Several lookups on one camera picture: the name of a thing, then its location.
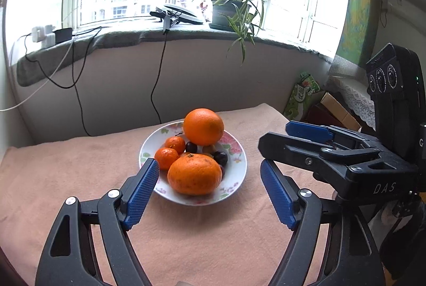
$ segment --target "blue gripper pad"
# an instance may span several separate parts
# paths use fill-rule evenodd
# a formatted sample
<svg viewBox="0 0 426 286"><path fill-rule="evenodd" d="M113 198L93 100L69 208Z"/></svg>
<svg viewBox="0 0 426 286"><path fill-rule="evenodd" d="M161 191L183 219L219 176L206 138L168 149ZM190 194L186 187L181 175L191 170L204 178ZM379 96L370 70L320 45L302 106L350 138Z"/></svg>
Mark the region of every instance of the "blue gripper pad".
<svg viewBox="0 0 426 286"><path fill-rule="evenodd" d="M272 161L269 160L262 161L260 165L260 178L262 179L263 185L266 188L266 192L271 199L279 220L283 224L286 224L289 229L294 230L298 222L294 212L294 201L297 201L297 195L295 192L290 195L285 191L271 163Z"/></svg>
<svg viewBox="0 0 426 286"><path fill-rule="evenodd" d="M133 184L129 186L130 189L134 188L134 191L127 201L127 215L123 220L123 226L126 230L130 230L134 224L139 223L153 193L155 184L157 184L159 176L158 162L148 159L139 171L140 173L143 172L144 167L146 170L136 187Z"/></svg>
<svg viewBox="0 0 426 286"><path fill-rule="evenodd" d="M326 127L302 123L299 121L290 121L285 126L285 131L289 136L309 139L312 142L325 144L333 140L334 135Z"/></svg>

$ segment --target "silver screw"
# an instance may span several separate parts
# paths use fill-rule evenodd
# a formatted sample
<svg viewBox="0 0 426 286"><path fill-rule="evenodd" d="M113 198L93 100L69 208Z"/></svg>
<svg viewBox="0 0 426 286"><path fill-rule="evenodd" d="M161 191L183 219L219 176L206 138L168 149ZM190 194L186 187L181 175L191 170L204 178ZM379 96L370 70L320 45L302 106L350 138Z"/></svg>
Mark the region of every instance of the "silver screw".
<svg viewBox="0 0 426 286"><path fill-rule="evenodd" d="M65 203L66 203L66 204L68 204L68 205L71 205L71 204L74 204L74 203L75 203L75 201L77 201L77 200L75 199L75 197L68 197L68 198L65 200Z"/></svg>
<svg viewBox="0 0 426 286"><path fill-rule="evenodd" d="M108 192L109 198L116 198L119 195L120 195L120 191L118 191L118 190L111 190L110 192Z"/></svg>
<svg viewBox="0 0 426 286"><path fill-rule="evenodd" d="M303 197L310 197L310 196L312 196L312 192L308 189L301 189L300 195L303 196Z"/></svg>
<svg viewBox="0 0 426 286"><path fill-rule="evenodd" d="M354 172L361 173L363 169L361 167L351 167Z"/></svg>

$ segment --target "dark purple grape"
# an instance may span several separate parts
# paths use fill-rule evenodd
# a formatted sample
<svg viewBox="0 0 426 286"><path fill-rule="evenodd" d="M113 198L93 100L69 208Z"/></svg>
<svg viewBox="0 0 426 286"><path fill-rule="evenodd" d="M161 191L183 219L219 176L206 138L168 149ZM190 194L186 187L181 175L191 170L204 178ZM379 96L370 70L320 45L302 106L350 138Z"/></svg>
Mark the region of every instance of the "dark purple grape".
<svg viewBox="0 0 426 286"><path fill-rule="evenodd" d="M188 142L185 149L187 153L196 154L198 151L198 146L197 144L194 144L193 142Z"/></svg>
<svg viewBox="0 0 426 286"><path fill-rule="evenodd" d="M213 153L213 158L222 167L225 167L228 163L228 155L223 151Z"/></svg>

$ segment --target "plate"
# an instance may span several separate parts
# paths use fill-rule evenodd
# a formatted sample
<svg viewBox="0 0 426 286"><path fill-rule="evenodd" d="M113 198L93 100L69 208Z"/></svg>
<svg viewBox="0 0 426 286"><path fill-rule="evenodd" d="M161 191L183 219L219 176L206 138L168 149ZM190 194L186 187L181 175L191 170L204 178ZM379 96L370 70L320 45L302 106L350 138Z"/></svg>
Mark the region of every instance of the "plate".
<svg viewBox="0 0 426 286"><path fill-rule="evenodd" d="M167 138L179 135L185 142L188 138L183 134L183 121L171 123L154 131L142 145L139 153L139 167L141 168L148 158L153 158L155 152L163 146ZM247 158L241 144L229 132L225 131L219 142L215 144L217 150L224 151L228 155L228 163L219 186L205 196L188 196L174 191L168 181L167 174L160 171L160 177L154 191L168 200L184 205L208 205L223 201L235 193L244 181L247 172Z"/></svg>

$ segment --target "orange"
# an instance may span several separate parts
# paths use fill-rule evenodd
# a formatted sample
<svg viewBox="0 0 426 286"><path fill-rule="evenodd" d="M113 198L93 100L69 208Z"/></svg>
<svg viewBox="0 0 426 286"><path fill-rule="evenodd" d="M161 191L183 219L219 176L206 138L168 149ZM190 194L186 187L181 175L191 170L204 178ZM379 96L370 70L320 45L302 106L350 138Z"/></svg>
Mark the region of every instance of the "orange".
<svg viewBox="0 0 426 286"><path fill-rule="evenodd" d="M185 136L201 146L212 145L223 135L223 121L210 109L198 108L189 112L183 125Z"/></svg>
<svg viewBox="0 0 426 286"><path fill-rule="evenodd" d="M187 154L172 164L167 179L176 192L193 196L207 195L219 186L222 171L211 157Z"/></svg>
<svg viewBox="0 0 426 286"><path fill-rule="evenodd" d="M161 170L169 170L170 166L179 158L179 154L172 148L160 148L154 155Z"/></svg>
<svg viewBox="0 0 426 286"><path fill-rule="evenodd" d="M178 152L178 154L182 154L185 151L185 140L182 137L174 136L167 138L164 142L165 148L172 148Z"/></svg>

